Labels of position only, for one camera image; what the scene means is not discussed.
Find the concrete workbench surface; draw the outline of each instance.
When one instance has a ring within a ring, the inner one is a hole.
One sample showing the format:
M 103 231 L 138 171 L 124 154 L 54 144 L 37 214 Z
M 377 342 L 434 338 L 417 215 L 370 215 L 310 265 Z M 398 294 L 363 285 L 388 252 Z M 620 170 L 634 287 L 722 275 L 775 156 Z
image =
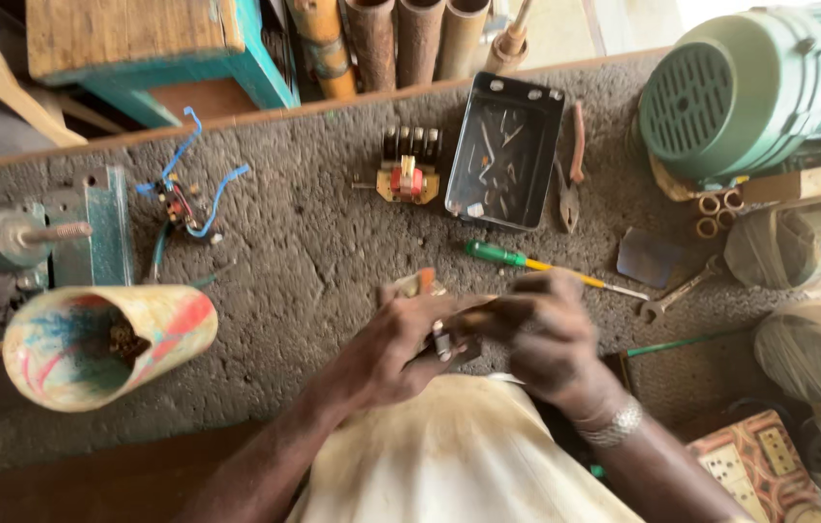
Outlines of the concrete workbench surface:
M 442 197 L 417 207 L 351 189 L 353 173 L 373 177 L 382 129 L 398 122 L 446 131 L 439 166 L 445 189 L 468 96 L 463 84 L 436 85 L 409 98 L 359 99 L 333 111 L 320 105 L 319 111 L 308 107 L 259 123 L 205 128 L 175 169 L 184 181 L 199 182 L 210 195 L 236 166 L 248 162 L 252 172 L 228 186 L 220 200 L 225 241 L 211 248 L 173 241 L 162 280 L 186 282 L 238 259 L 229 276 L 206 289 L 219 313 L 216 341 L 207 353 L 100 410 L 62 414 L 33 405 L 0 414 L 0 469 L 271 418 L 369 320 L 375 286 L 431 265 L 452 292 L 504 291 L 519 271 L 505 267 L 502 276 L 496 265 L 466 256 L 463 243 L 473 237 L 659 296 L 663 291 L 616 273 L 620 238 L 628 227 L 638 227 L 689 247 L 670 285 L 681 283 L 722 244 L 692 237 L 692 208 L 663 196 L 645 159 L 624 145 L 637 97 L 659 57 L 628 55 L 523 74 L 563 89 L 567 106 L 583 101 L 590 176 L 579 186 L 580 219 L 572 234 L 563 232 L 554 214 L 555 181 L 540 228 L 516 235 L 486 232 L 452 218 Z M 55 189 L 74 173 L 108 164 L 126 168 L 130 187 L 147 182 L 161 172 L 189 132 L 184 131 L 0 166 L 0 203 Z M 558 144 L 565 165 L 573 137 L 567 111 Z M 157 202 L 132 191 L 129 206 L 137 270 L 144 275 L 162 214 Z M 636 315 L 637 300 L 594 289 L 584 293 L 600 329 L 602 353 L 742 326 L 795 299 L 784 292 L 749 291 L 731 278 L 716 277 L 659 324 L 648 325 Z M 503 350 L 493 346 L 464 368 L 473 373 L 505 369 Z

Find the metal tray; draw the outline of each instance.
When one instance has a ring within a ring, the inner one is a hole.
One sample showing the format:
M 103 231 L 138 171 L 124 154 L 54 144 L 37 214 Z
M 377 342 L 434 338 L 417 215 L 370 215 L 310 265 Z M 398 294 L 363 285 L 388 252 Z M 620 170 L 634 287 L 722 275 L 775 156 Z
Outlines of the metal tray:
M 540 225 L 565 101 L 562 91 L 479 73 L 446 190 L 446 210 L 505 232 Z

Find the wrench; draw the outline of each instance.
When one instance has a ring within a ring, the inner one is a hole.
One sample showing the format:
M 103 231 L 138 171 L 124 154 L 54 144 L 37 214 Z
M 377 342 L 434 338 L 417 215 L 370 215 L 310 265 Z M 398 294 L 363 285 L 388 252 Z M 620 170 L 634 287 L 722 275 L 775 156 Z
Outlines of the wrench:
M 662 315 L 665 314 L 665 310 L 672 306 L 672 303 L 675 303 L 676 300 L 687 294 L 688 291 L 694 289 L 700 282 L 714 275 L 722 274 L 723 271 L 724 269 L 717 263 L 717 256 L 711 256 L 707 260 L 707 265 L 704 267 L 703 271 L 698 273 L 697 276 L 691 280 L 685 282 L 678 289 L 670 292 L 668 296 L 662 298 L 659 302 L 643 302 L 643 306 L 640 307 L 640 315 L 648 315 L 649 318 L 651 318 L 649 323 L 655 323 L 660 317 L 662 317 Z

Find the green screwdriver handle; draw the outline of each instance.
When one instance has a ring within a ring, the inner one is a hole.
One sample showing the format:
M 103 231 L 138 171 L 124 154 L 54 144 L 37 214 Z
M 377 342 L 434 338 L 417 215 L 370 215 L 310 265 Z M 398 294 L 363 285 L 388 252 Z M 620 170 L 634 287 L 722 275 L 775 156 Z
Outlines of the green screwdriver handle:
M 527 264 L 527 256 L 521 252 L 510 252 L 506 248 L 492 245 L 481 240 L 469 240 L 465 244 L 465 252 L 492 262 L 504 262 L 508 265 L 523 267 Z

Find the green electric motor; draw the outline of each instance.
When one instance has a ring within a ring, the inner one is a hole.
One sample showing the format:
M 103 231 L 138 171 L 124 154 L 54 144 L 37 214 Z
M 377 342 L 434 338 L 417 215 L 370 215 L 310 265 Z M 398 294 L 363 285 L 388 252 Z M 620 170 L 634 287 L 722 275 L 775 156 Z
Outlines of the green electric motor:
M 692 29 L 649 78 L 638 124 L 666 170 L 702 189 L 821 166 L 821 5 Z

